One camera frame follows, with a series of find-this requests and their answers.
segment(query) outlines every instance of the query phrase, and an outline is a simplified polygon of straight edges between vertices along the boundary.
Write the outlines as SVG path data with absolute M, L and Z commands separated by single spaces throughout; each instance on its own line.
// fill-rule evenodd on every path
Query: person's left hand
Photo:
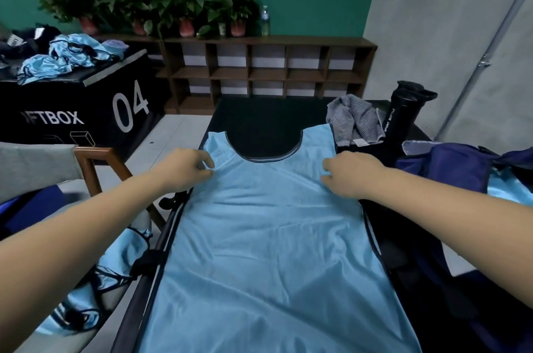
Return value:
M 165 194 L 188 190 L 213 176 L 214 172 L 205 169 L 203 162 L 209 168 L 215 168 L 208 152 L 199 149 L 175 148 L 150 173 L 156 175 L 157 180 L 161 181 Z

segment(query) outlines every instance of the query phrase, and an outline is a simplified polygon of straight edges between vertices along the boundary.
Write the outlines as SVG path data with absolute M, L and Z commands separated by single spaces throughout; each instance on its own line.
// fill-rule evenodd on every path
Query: person's left arm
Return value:
M 0 242 L 0 346 L 14 351 L 76 286 L 133 219 L 158 197 L 208 179 L 207 152 L 176 149 L 62 214 Z

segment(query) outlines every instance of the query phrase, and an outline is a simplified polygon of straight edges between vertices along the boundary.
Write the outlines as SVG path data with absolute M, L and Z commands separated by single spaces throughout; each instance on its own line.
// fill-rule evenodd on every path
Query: wooden chair frame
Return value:
M 102 193 L 102 187 L 100 186 L 93 160 L 106 161 L 121 181 L 133 176 L 128 167 L 120 160 L 112 148 L 76 147 L 74 148 L 74 155 L 78 160 L 79 166 L 82 168 L 83 177 L 85 178 L 85 183 L 87 184 L 89 195 L 91 197 L 96 196 L 98 193 Z M 165 219 L 154 204 L 150 204 L 146 210 L 157 228 L 163 230 L 166 223 Z

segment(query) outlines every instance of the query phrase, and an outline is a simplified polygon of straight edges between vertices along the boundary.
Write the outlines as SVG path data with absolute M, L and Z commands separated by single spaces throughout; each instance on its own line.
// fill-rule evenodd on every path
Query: number 04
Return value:
M 128 113 L 127 125 L 124 125 L 124 123 L 120 119 L 120 114 L 118 114 L 119 100 L 121 100 L 124 103 L 124 106 L 126 106 L 126 112 Z M 135 86 L 133 87 L 133 113 L 137 114 L 141 110 L 143 110 L 146 114 L 150 113 L 150 110 L 148 109 L 148 101 L 146 99 L 143 99 L 142 97 L 141 88 L 139 87 L 139 81 L 135 80 Z M 113 96 L 113 113 L 115 114 L 115 121 L 117 122 L 117 126 L 124 133 L 128 133 L 129 131 L 131 131 L 131 129 L 133 128 L 132 110 L 130 104 L 128 103 L 128 99 L 124 94 L 121 94 L 120 92 Z

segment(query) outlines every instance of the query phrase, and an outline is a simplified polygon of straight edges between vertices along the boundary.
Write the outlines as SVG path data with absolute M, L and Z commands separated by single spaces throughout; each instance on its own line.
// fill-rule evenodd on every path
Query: hand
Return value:
M 324 185 L 336 195 L 356 199 L 373 199 L 380 191 L 383 176 L 389 172 L 374 156 L 344 151 L 322 162 L 330 175 L 320 178 Z
M 203 162 L 209 168 L 215 168 L 208 152 L 175 148 L 150 171 L 150 174 L 157 177 L 157 181 L 163 186 L 164 194 L 188 190 L 213 176 L 214 172 L 205 169 Z

